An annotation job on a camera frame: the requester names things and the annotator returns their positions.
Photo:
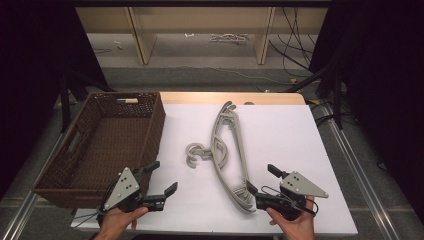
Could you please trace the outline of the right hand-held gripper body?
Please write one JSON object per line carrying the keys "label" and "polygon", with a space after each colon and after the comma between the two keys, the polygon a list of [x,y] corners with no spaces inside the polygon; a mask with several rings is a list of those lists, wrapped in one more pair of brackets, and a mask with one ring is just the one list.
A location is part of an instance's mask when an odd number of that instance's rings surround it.
{"label": "right hand-held gripper body", "polygon": [[313,216],[317,214],[317,211],[306,207],[308,196],[329,197],[327,192],[296,171],[288,173],[285,179],[281,179],[279,188],[280,190],[272,195],[266,193],[265,186],[263,186],[257,196],[254,196],[256,208],[260,210],[272,208],[288,221],[295,220],[302,212],[308,212]]}

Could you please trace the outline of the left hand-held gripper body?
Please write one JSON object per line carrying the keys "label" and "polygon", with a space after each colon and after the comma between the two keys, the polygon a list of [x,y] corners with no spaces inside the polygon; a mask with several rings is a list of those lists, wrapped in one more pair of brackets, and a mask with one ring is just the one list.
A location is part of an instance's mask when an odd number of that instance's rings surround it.
{"label": "left hand-held gripper body", "polygon": [[142,193],[142,181],[150,173],[145,173],[144,168],[130,170],[125,167],[120,173],[113,188],[106,194],[106,199],[101,204],[101,211],[107,212],[118,208],[128,213],[140,207],[146,207],[150,212],[162,211],[165,206],[166,196],[145,195]]}

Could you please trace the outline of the brown wicker basket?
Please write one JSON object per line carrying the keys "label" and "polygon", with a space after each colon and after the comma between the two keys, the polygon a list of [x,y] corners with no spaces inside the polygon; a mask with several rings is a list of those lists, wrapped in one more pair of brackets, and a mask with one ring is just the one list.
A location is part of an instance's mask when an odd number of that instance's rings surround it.
{"label": "brown wicker basket", "polygon": [[95,208],[124,168],[156,160],[166,113],[158,92],[92,93],[33,191],[61,208]]}

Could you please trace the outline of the person's left hand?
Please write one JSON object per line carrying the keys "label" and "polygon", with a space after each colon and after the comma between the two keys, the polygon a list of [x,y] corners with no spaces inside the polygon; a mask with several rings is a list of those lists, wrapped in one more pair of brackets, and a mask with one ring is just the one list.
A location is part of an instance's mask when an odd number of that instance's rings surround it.
{"label": "person's left hand", "polygon": [[94,240],[119,240],[128,227],[135,230],[137,220],[148,213],[146,207],[137,208],[132,212],[122,212],[120,209],[112,209],[104,215],[100,231]]}

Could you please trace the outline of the person's right hand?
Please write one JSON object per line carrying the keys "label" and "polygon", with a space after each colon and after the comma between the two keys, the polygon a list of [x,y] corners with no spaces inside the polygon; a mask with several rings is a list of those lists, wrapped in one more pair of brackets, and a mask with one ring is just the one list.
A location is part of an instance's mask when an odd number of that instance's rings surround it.
{"label": "person's right hand", "polygon": [[278,225],[287,240],[315,240],[314,216],[308,212],[293,221],[285,219],[278,211],[267,208],[266,212],[271,217],[270,225]]}

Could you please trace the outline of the white table mat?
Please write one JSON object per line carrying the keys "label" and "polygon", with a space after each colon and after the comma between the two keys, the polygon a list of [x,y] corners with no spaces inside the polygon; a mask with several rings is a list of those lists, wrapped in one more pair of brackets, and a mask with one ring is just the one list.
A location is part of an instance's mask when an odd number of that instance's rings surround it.
{"label": "white table mat", "polygon": [[[218,104],[168,104],[158,159],[149,191],[159,194],[172,183],[177,191],[161,212],[138,221],[140,233],[193,235],[278,235],[263,210],[243,213],[224,190],[209,160],[186,163],[191,143],[210,144]],[[319,236],[353,236],[357,228],[349,212],[327,152],[306,105],[239,105],[235,109],[241,127],[248,176],[258,188],[276,190],[280,180],[268,165],[297,171],[322,188],[327,198],[318,200],[315,232]]]}

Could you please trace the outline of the black metal stand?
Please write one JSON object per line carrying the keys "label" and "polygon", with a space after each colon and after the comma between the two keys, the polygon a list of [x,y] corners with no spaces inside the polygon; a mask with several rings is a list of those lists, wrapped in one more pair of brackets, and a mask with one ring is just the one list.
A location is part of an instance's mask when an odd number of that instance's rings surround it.
{"label": "black metal stand", "polygon": [[62,77],[59,80],[61,111],[62,111],[62,129],[64,133],[71,123],[71,111],[69,93],[72,93],[77,101],[84,101],[88,92],[87,86],[93,86],[105,92],[114,92],[114,89],[108,86],[106,81],[98,81],[88,75],[76,71],[71,67],[64,70]]}
{"label": "black metal stand", "polygon": [[317,71],[311,76],[307,77],[300,83],[295,84],[293,87],[284,90],[284,93],[295,93],[303,89],[312,82],[320,81],[315,94],[318,98],[327,98],[329,95],[333,96],[333,119],[339,129],[342,129],[341,121],[341,75],[335,67],[327,65],[323,69]]}

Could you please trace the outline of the white tangled object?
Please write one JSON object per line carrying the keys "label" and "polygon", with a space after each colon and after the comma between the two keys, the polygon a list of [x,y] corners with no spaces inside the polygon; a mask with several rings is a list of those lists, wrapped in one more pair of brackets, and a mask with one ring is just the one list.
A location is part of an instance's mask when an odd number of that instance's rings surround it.
{"label": "white tangled object", "polygon": [[236,45],[245,44],[249,41],[249,37],[246,34],[212,34],[210,42],[224,42],[224,43],[232,43]]}

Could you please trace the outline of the light wooden shelf unit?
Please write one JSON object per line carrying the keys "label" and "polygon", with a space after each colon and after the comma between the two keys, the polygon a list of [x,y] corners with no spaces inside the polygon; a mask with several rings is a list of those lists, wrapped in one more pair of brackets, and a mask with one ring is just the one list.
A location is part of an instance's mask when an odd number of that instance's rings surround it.
{"label": "light wooden shelf unit", "polygon": [[88,33],[128,33],[139,62],[149,62],[162,33],[251,34],[257,63],[265,63],[272,34],[290,32],[296,20],[302,34],[319,34],[327,9],[312,7],[78,7]]}

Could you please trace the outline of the aluminium floor rail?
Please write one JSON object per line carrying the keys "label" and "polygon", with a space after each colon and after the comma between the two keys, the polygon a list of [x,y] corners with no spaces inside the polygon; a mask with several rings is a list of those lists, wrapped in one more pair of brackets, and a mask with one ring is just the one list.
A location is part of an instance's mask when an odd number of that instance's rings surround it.
{"label": "aluminium floor rail", "polygon": [[[60,133],[56,138],[56,141],[52,146],[49,155],[45,158],[41,165],[41,168],[35,178],[35,182],[37,182],[41,178],[41,175],[43,174],[50,160],[52,159],[53,154],[57,151],[57,148],[59,147],[63,138],[63,133]],[[39,196],[36,193],[34,193],[32,190],[28,191],[23,200],[19,203],[18,209],[13,215],[12,219],[9,221],[5,232],[1,236],[1,240],[19,240],[19,237],[33,212],[38,199]]]}
{"label": "aluminium floor rail", "polygon": [[382,201],[377,195],[373,185],[371,184],[369,178],[366,175],[362,165],[360,164],[350,142],[348,141],[345,133],[341,130],[336,121],[335,113],[330,108],[328,103],[322,104],[323,113],[328,118],[328,122],[335,136],[338,145],[343,152],[343,155],[347,161],[353,177],[364,197],[365,202],[367,203],[368,209],[370,210],[383,238],[385,240],[400,240],[399,235],[393,225],[388,212],[383,206]]}

